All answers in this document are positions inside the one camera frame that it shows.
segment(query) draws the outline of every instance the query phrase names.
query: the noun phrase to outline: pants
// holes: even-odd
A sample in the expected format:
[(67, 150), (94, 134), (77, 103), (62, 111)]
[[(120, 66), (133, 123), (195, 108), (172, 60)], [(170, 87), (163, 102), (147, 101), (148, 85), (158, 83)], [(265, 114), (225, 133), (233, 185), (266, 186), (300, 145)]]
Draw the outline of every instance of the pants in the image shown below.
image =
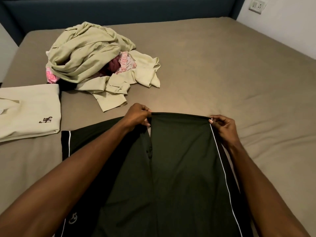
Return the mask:
[[(63, 159), (116, 118), (62, 132)], [(207, 117), (153, 113), (137, 126), (63, 221), (66, 236), (252, 236), (250, 218)]]

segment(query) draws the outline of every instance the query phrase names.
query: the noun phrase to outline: white wall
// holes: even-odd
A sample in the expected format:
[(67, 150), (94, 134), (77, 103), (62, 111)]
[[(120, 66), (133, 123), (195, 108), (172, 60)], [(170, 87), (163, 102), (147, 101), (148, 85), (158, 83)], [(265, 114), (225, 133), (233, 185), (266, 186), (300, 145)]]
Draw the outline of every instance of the white wall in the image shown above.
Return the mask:
[(17, 49), (14, 40), (0, 24), (0, 82), (3, 81)]
[(237, 21), (316, 59), (316, 0), (267, 0), (259, 15), (245, 0)]

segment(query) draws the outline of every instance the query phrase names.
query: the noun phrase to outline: white piping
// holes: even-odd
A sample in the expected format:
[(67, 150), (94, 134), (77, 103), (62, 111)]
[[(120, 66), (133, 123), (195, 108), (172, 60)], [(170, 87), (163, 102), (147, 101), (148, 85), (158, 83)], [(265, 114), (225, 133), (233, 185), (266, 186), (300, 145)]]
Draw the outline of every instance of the white piping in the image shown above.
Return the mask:
[(235, 217), (236, 223), (237, 223), (238, 228), (239, 228), (239, 232), (240, 232), (241, 237), (242, 237), (241, 229), (240, 229), (240, 227), (239, 227), (239, 223), (238, 223), (238, 221), (237, 221), (237, 219), (236, 219), (236, 216), (235, 216), (235, 213), (234, 213), (234, 210), (233, 210), (232, 201), (231, 201), (231, 198), (230, 198), (230, 192), (229, 192), (228, 185), (227, 185), (226, 173), (225, 173), (225, 169), (224, 169), (224, 166), (223, 166), (222, 158), (221, 158), (221, 155), (219, 154), (218, 146), (217, 146), (217, 143), (216, 143), (214, 131), (213, 131), (213, 128), (212, 128), (212, 125), (211, 125), (211, 124), (210, 124), (210, 127), (211, 127), (211, 130), (212, 130), (213, 136), (214, 136), (214, 141), (215, 141), (216, 148), (217, 148), (217, 151), (218, 151), (219, 159), (221, 160), (221, 164), (222, 164), (222, 167), (223, 167), (223, 171), (224, 171), (224, 175), (225, 175), (226, 187), (227, 187), (228, 195), (229, 195), (230, 206), (231, 206), (231, 208), (232, 208), (233, 215), (234, 215), (234, 217)]
[[(70, 137), (71, 137), (71, 132), (69, 131), (69, 140), (68, 140), (68, 157), (70, 156)], [(66, 218), (64, 220), (64, 226), (63, 226), (63, 231), (61, 232), (61, 236), (63, 237), (64, 229), (65, 229), (65, 223), (66, 223)]]

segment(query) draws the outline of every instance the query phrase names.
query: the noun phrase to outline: person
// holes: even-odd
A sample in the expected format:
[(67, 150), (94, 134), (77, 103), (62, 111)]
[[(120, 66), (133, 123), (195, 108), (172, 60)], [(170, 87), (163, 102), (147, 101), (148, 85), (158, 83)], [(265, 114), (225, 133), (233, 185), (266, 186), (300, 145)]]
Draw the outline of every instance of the person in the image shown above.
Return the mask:
[[(38, 180), (0, 215), (0, 236), (51, 237), (123, 137), (138, 124), (150, 126), (151, 110), (134, 104), (112, 128)], [(302, 224), (243, 148), (235, 121), (210, 116), (229, 151), (258, 233), (262, 237), (308, 237)]]

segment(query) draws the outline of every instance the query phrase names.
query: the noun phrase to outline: person's left arm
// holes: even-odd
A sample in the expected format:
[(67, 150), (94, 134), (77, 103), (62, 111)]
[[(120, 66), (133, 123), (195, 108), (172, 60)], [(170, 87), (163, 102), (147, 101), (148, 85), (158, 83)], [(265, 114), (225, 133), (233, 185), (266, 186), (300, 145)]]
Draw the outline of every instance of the person's left arm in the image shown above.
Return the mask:
[(0, 236), (52, 237), (123, 137), (149, 126), (148, 107), (134, 104), (117, 124), (38, 180), (0, 215)]

